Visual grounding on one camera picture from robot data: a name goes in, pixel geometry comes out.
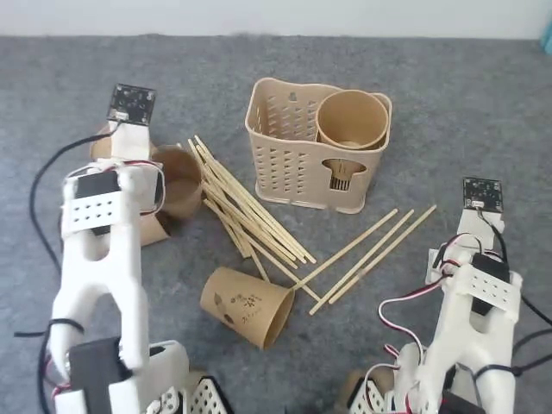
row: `cup rim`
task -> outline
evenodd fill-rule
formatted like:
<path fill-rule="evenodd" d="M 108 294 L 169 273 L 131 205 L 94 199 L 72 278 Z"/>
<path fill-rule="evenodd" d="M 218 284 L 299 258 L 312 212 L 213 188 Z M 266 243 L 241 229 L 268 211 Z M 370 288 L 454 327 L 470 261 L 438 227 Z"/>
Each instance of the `cup rim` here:
<path fill-rule="evenodd" d="M 374 139 L 373 141 L 367 143 L 367 144 L 364 144 L 364 145 L 360 145 L 358 147 L 351 147 L 349 145 L 343 145 L 341 144 L 340 142 L 338 141 L 334 141 L 332 138 L 330 138 L 329 136 L 327 136 L 322 128 L 320 127 L 320 109 L 324 106 L 324 104 L 327 103 L 327 101 L 332 98 L 332 97 L 335 97 L 336 95 L 338 94 L 345 94 L 345 93 L 351 93 L 351 92 L 354 92 L 354 93 L 360 93 L 362 95 L 366 95 L 368 97 L 370 97 L 371 99 L 375 100 L 378 102 L 378 105 L 381 107 L 381 109 L 385 112 L 386 114 L 386 125 L 385 127 L 383 128 L 383 130 L 381 131 L 381 134 L 379 134 L 379 136 Z M 316 125 L 317 125 L 317 131 L 318 133 L 320 134 L 320 136 L 322 136 L 322 138 L 324 138 L 324 140 L 326 140 L 325 143 L 329 144 L 329 145 L 332 145 L 332 146 L 335 146 L 335 147 L 338 147 L 338 148 L 343 148 L 343 149 L 348 149 L 348 150 L 353 150 L 353 151 L 362 151 L 362 150 L 366 150 L 366 149 L 371 149 L 373 148 L 378 142 L 380 142 L 382 139 L 385 138 L 386 136 L 386 133 L 387 131 L 389 130 L 389 111 L 387 110 L 386 106 L 373 94 L 373 93 L 370 93 L 370 92 L 366 92 L 366 91 L 362 91 L 360 89 L 343 89 L 342 91 L 337 91 L 335 93 L 332 93 L 330 95 L 328 95 L 327 97 L 325 97 L 322 102 L 318 105 L 318 108 L 317 108 L 317 113 L 316 113 L 316 117 L 315 117 L 315 122 L 316 122 Z"/>

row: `circuit board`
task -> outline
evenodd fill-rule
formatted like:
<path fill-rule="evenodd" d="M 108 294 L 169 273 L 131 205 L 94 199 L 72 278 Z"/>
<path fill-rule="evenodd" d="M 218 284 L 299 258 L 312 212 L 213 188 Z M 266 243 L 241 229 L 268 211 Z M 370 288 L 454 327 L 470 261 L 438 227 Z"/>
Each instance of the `circuit board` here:
<path fill-rule="evenodd" d="M 115 85 L 107 119 L 136 125 L 149 125 L 154 112 L 155 91 L 124 84 Z"/>
<path fill-rule="evenodd" d="M 464 178 L 464 208 L 493 213 L 504 212 L 502 184 L 494 179 Z"/>

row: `printed design on cup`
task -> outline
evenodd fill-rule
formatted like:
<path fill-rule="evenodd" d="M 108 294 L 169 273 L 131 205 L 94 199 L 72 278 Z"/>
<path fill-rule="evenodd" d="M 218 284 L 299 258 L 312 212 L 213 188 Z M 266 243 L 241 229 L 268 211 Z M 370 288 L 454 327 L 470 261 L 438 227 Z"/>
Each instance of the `printed design on cup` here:
<path fill-rule="evenodd" d="M 245 314 L 241 316 L 241 323 L 244 325 L 247 324 L 255 315 L 262 312 L 260 302 L 262 302 L 262 299 L 253 293 L 247 296 L 238 293 L 230 299 L 231 304 L 238 303 L 244 308 Z"/>
<path fill-rule="evenodd" d="M 223 314 L 224 319 L 226 320 L 226 322 L 231 323 L 233 325 L 234 324 L 234 319 L 232 319 L 230 317 L 230 315 L 228 313 L 226 313 L 226 306 L 224 305 L 223 299 L 220 297 L 220 295 L 218 293 L 215 293 L 214 300 L 215 300 L 216 308 L 218 309 L 219 312 L 221 312 Z"/>

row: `tipped-over paper cup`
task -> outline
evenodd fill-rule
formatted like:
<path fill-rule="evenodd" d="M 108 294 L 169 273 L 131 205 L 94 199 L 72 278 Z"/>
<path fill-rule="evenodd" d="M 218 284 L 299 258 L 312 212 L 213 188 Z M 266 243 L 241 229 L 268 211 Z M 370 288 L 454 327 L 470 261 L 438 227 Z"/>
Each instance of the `tipped-over paper cup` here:
<path fill-rule="evenodd" d="M 177 145 L 162 146 L 152 160 L 163 164 L 166 199 L 163 211 L 178 219 L 191 218 L 201 205 L 201 169 L 191 154 Z"/>
<path fill-rule="evenodd" d="M 294 297 L 293 289 L 219 267 L 207 280 L 200 304 L 204 311 L 266 349 L 284 328 Z"/>

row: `black cable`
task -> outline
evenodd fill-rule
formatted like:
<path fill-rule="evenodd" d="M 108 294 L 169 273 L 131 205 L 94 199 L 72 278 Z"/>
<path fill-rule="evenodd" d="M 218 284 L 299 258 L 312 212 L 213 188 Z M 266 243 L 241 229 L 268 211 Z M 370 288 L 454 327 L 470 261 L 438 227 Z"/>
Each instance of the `black cable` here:
<path fill-rule="evenodd" d="M 36 173 L 33 179 L 33 184 L 31 185 L 31 190 L 28 195 L 28 215 L 30 216 L 31 223 L 33 224 L 34 231 L 36 231 L 36 234 L 38 235 L 38 238 L 41 240 L 42 246 L 46 249 L 48 255 L 50 256 L 50 259 L 52 260 L 52 263 L 58 273 L 61 273 L 61 266 L 60 262 L 58 261 L 58 257 L 56 256 L 55 252 L 52 249 L 52 246 L 48 242 L 46 236 L 44 235 L 44 231 L 42 230 L 42 227 L 38 221 L 38 217 L 36 216 L 36 191 L 38 190 L 38 185 L 41 182 L 42 176 L 46 173 L 47 169 L 52 166 L 52 164 L 64 153 L 67 151 L 72 150 L 73 148 L 79 147 L 81 145 L 95 142 L 98 140 L 101 140 L 102 138 L 106 138 L 108 136 L 112 136 L 115 131 L 119 128 L 119 125 L 121 122 L 118 122 L 115 128 L 105 134 L 99 134 L 99 135 L 93 135 L 89 136 L 88 138 L 84 138 L 82 140 L 78 140 L 75 142 L 72 142 L 71 144 L 65 145 L 61 149 L 59 149 L 42 168 Z"/>
<path fill-rule="evenodd" d="M 494 224 L 489 222 L 484 216 L 483 211 L 481 209 L 477 209 L 477 215 L 481 220 L 483 220 L 492 230 L 495 237 L 499 239 L 500 243 L 500 250 L 502 250 L 502 261 L 507 265 L 508 264 L 508 252 L 506 251 L 506 242 L 504 241 L 504 237 L 500 234 L 499 230 L 494 227 Z"/>
<path fill-rule="evenodd" d="M 71 144 L 65 145 L 64 147 L 60 148 L 52 157 L 50 157 L 50 159 L 46 162 L 46 164 L 44 164 L 44 166 L 42 166 L 42 168 L 34 176 L 33 184 L 31 185 L 31 190 L 28 195 L 28 215 L 31 219 L 31 223 L 33 224 L 34 231 L 36 231 L 36 234 L 41 240 L 42 246 L 44 246 L 44 248 L 48 253 L 48 256 L 50 256 L 53 266 L 55 267 L 58 274 L 61 274 L 60 262 L 58 261 L 58 257 L 53 251 L 52 246 L 50 245 L 46 236 L 44 235 L 44 231 L 42 230 L 41 224 L 39 223 L 38 217 L 36 215 L 36 192 L 38 190 L 38 185 L 41 182 L 41 179 L 46 173 L 47 169 L 50 166 L 52 166 L 52 164 L 61 155 L 81 145 L 99 141 L 103 138 L 107 138 L 108 136 L 112 136 L 115 133 L 115 131 L 117 131 L 117 129 L 119 128 L 119 125 L 121 125 L 120 121 L 110 132 L 107 132 L 105 134 L 92 135 L 92 136 L 89 136 L 88 138 L 84 138 L 82 140 L 78 140 L 78 141 L 72 142 Z M 44 414 L 50 413 L 50 409 L 47 404 L 46 394 L 44 393 L 44 379 L 46 377 L 46 364 L 44 363 L 44 361 L 46 360 L 47 346 L 48 346 L 48 341 L 50 339 L 50 329 L 52 325 L 56 323 L 69 324 L 73 326 L 75 329 L 78 329 L 81 333 L 85 331 L 79 323 L 76 323 L 71 319 L 53 319 L 50 321 L 46 331 L 44 331 L 43 333 L 42 332 L 16 332 L 14 334 L 16 337 L 20 337 L 20 338 L 42 336 L 41 349 L 38 355 L 37 389 L 38 389 L 39 405 Z"/>
<path fill-rule="evenodd" d="M 44 334 L 46 334 L 45 330 L 38 331 L 38 332 L 16 331 L 14 332 L 14 338 L 39 338 L 41 336 L 44 336 Z"/>
<path fill-rule="evenodd" d="M 536 361 L 533 361 L 533 362 L 530 362 L 529 364 L 527 365 L 523 365 L 521 367 L 519 367 L 519 370 L 521 371 L 521 373 L 525 373 L 526 371 L 529 371 L 530 369 L 533 369 L 533 368 L 536 368 L 548 361 L 552 361 L 552 354 L 548 354 L 542 358 L 539 358 L 538 360 Z"/>
<path fill-rule="evenodd" d="M 524 301 L 524 304 L 526 304 L 529 309 L 531 309 L 533 312 L 535 312 L 535 315 L 540 317 L 548 325 L 552 326 L 552 319 L 550 319 L 549 317 L 544 315 L 535 305 L 533 305 L 531 303 L 531 301 L 529 299 L 527 299 L 527 297 L 525 297 L 525 295 L 523 295 L 523 294 L 521 295 L 521 300 Z"/>
<path fill-rule="evenodd" d="M 490 364 L 485 365 L 483 368 L 481 368 L 477 373 L 475 373 L 475 380 L 478 380 L 481 375 L 486 373 L 487 371 L 506 371 L 508 373 L 512 373 L 514 377 L 519 377 L 523 373 L 519 367 L 508 367 L 506 365 L 499 365 L 499 364 Z"/>
<path fill-rule="evenodd" d="M 52 319 L 48 323 L 48 326 L 44 331 L 44 336 L 42 337 L 41 350 L 39 351 L 39 354 L 38 354 L 38 367 L 36 370 L 38 403 L 44 414 L 51 413 L 50 407 L 48 407 L 46 393 L 44 392 L 44 378 L 46 376 L 46 366 L 47 366 L 44 363 L 44 361 L 46 360 L 46 351 L 47 351 L 48 341 L 50 340 L 50 331 L 52 326 L 55 324 L 71 325 L 73 326 L 74 329 L 76 329 L 81 334 L 84 334 L 85 332 L 85 328 L 83 328 L 83 326 L 80 323 L 73 321 L 72 319 L 67 319 L 67 318 Z"/>
<path fill-rule="evenodd" d="M 538 330 L 537 332 L 533 332 L 532 334 L 528 334 L 527 336 L 524 336 L 522 339 L 517 341 L 513 346 L 513 348 L 511 349 L 512 356 L 515 356 L 519 352 L 519 349 L 521 349 L 525 344 L 531 342 L 534 339 L 537 339 L 540 336 L 545 336 L 550 334 L 552 334 L 552 329 L 548 328 L 548 329 Z"/>

